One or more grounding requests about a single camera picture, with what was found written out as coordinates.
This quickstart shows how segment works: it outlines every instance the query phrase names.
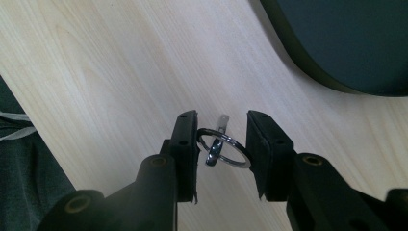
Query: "white string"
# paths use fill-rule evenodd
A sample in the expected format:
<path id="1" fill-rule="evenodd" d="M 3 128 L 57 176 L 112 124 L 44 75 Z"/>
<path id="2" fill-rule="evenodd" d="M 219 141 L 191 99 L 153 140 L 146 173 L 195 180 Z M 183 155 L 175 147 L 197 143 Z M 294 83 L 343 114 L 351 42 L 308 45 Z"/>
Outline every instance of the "white string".
<path id="1" fill-rule="evenodd" d="M 0 141 L 5 141 L 5 140 L 16 140 L 16 139 L 20 139 L 23 137 L 26 137 L 32 133 L 35 133 L 37 131 L 37 129 L 35 127 L 26 127 L 23 129 L 20 129 L 14 133 L 11 133 L 9 135 L 7 135 L 6 137 L 2 137 L 0 138 Z"/>
<path id="2" fill-rule="evenodd" d="M 9 113 L 3 113 L 0 111 L 0 116 L 4 118 L 12 119 L 12 120 L 30 121 L 30 118 L 28 118 L 28 116 L 25 114 L 9 114 Z M 1 137 L 0 141 L 20 139 L 32 133 L 35 133 L 36 131 L 37 129 L 33 126 L 22 128 L 14 133 L 8 134 L 5 137 Z"/>

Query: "silver ring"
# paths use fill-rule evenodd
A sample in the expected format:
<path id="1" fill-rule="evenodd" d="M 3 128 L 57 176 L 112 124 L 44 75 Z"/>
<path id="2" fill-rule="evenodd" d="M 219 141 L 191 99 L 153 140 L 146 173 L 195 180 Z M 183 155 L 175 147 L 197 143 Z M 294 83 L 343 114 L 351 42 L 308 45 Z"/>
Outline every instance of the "silver ring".
<path id="1" fill-rule="evenodd" d="M 225 131 L 227 130 L 228 120 L 228 115 L 222 115 L 218 120 L 216 130 L 222 134 L 225 134 Z M 207 166 L 214 167 L 216 165 L 219 158 L 219 153 L 221 153 L 222 150 L 222 144 L 223 141 L 220 141 L 219 139 L 213 140 L 213 145 L 208 150 L 207 160 L 205 161 L 205 164 Z"/>
<path id="2" fill-rule="evenodd" d="M 231 145 L 232 147 L 234 147 L 238 152 L 240 152 L 243 156 L 243 158 L 245 159 L 245 162 L 238 162 L 238 161 L 234 161 L 231 160 L 229 158 L 226 158 L 222 155 L 219 155 L 219 159 L 223 162 L 225 162 L 226 164 L 233 166 L 233 167 L 239 167 L 239 168 L 249 168 L 251 167 L 251 163 L 248 159 L 248 154 L 246 149 L 237 141 L 235 141 L 234 139 L 228 137 L 225 134 L 220 133 L 219 131 L 215 131 L 212 129 L 208 129 L 208 128 L 200 128 L 197 130 L 197 141 L 204 147 L 204 149 L 206 149 L 207 151 L 210 151 L 210 147 L 207 146 L 207 144 L 204 142 L 204 140 L 202 139 L 202 136 L 211 136 L 214 137 L 218 140 L 224 141 L 226 143 L 228 143 L 229 145 Z"/>

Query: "black plastic part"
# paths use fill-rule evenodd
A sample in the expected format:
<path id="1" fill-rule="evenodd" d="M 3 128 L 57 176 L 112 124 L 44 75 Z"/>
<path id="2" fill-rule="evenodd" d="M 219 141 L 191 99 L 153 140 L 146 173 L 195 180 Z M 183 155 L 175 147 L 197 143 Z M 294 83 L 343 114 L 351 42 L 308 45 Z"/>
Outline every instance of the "black plastic part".
<path id="1" fill-rule="evenodd" d="M 399 210 L 399 208 L 407 206 L 407 202 L 405 201 L 404 203 L 403 199 L 399 196 L 395 196 L 395 190 L 391 190 L 388 193 L 388 200 L 386 202 L 373 198 L 365 193 L 356 192 L 390 230 L 407 230 L 408 214 Z"/>
<path id="2" fill-rule="evenodd" d="M 294 63 L 334 90 L 408 95 L 408 1 L 261 0 Z"/>
<path id="3" fill-rule="evenodd" d="M 360 195 L 324 158 L 298 154 L 294 158 L 293 182 L 300 198 L 288 202 L 288 217 L 297 230 L 389 230 Z M 304 206 L 296 201 L 303 200 Z M 313 218 L 313 222 L 302 220 Z"/>
<path id="4" fill-rule="evenodd" d="M 68 213 L 75 198 L 90 198 L 86 209 Z M 81 199 L 70 203 L 81 205 Z M 106 199 L 97 191 L 78 191 L 60 200 L 39 226 L 48 230 L 172 231 L 177 230 L 177 178 L 167 154 L 143 160 L 136 181 Z"/>
<path id="5" fill-rule="evenodd" d="M 166 154 L 144 159 L 136 181 L 107 197 L 95 221 L 95 230 L 177 230 L 174 159 Z"/>
<path id="6" fill-rule="evenodd" d="M 269 116 L 256 111 L 247 114 L 246 150 L 259 197 L 286 201 L 292 180 L 292 140 Z"/>
<path id="7" fill-rule="evenodd" d="M 175 162 L 178 181 L 178 202 L 197 201 L 197 112 L 189 111 L 177 117 L 168 150 Z"/>
<path id="8" fill-rule="evenodd" d="M 89 199 L 89 205 L 86 209 L 76 212 L 68 213 L 66 206 L 71 201 L 71 205 L 86 203 L 82 198 Z M 93 224 L 93 218 L 99 210 L 99 205 L 103 202 L 104 196 L 98 191 L 77 191 L 73 192 L 64 198 L 48 212 L 38 227 L 38 231 L 86 231 L 90 230 Z"/>

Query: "wood grain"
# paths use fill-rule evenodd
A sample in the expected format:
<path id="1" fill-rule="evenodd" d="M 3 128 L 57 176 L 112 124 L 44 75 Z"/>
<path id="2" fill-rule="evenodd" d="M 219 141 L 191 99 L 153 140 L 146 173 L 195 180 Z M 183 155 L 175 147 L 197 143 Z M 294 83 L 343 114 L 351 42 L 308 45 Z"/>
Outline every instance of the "wood grain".
<path id="1" fill-rule="evenodd" d="M 407 187 L 408 99 L 312 81 L 258 1 L 2 1 L 0 20 L 0 74 L 77 189 L 131 183 L 192 109 L 199 127 L 228 114 L 242 142 L 246 112 L 267 113 L 355 189 L 383 199 Z M 251 172 L 204 160 L 179 230 L 290 230 L 285 204 L 260 201 Z"/>

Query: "light wood surface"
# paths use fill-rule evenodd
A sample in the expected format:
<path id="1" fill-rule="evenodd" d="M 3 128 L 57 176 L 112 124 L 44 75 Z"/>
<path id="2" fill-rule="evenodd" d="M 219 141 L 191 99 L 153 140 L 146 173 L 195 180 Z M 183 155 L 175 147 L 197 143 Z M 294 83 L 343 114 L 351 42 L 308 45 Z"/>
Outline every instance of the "light wood surface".
<path id="1" fill-rule="evenodd" d="M 290 60 L 256 0 L 2 1 L 0 74 L 76 189 L 134 181 L 176 117 L 199 127 L 271 115 L 297 152 L 326 157 L 355 189 L 407 187 L 408 98 L 330 90 Z M 234 153 L 225 148 L 225 153 Z M 285 203 L 257 198 L 252 173 L 198 167 L 199 203 L 179 230 L 290 230 Z"/>

